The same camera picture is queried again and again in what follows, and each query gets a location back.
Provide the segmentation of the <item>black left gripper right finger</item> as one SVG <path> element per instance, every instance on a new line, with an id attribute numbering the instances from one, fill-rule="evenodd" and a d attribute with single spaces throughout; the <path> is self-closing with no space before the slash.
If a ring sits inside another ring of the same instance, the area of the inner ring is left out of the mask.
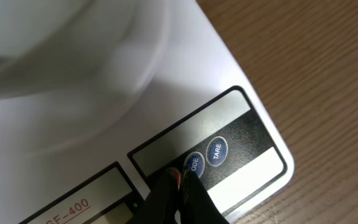
<path id="1" fill-rule="evenodd" d="M 179 189 L 181 224 L 228 224 L 214 205 L 199 177 L 189 168 L 183 169 Z"/>

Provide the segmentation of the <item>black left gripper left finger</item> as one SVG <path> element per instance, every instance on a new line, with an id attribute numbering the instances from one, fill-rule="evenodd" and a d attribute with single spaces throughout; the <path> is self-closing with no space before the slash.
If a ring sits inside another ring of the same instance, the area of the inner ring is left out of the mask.
<path id="1" fill-rule="evenodd" d="M 180 181 L 181 173 L 178 169 L 167 169 L 127 224 L 176 223 L 175 214 L 178 210 Z"/>

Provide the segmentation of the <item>white digital kitchen scale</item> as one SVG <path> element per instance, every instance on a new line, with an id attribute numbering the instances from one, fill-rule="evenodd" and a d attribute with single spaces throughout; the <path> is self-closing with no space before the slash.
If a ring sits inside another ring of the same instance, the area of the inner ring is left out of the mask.
<path id="1" fill-rule="evenodd" d="M 195 172 L 235 222 L 291 179 L 293 158 L 195 1 L 170 1 L 138 93 L 94 82 L 0 99 L 0 223 L 127 223 L 169 168 Z"/>

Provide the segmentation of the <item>light blue bowl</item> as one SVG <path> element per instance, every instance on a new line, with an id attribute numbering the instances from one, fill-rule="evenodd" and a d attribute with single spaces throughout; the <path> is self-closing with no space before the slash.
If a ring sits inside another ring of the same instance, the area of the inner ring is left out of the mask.
<path id="1" fill-rule="evenodd" d="M 121 97 L 140 92 L 170 11 L 161 0 L 0 0 L 0 99 L 82 82 Z"/>

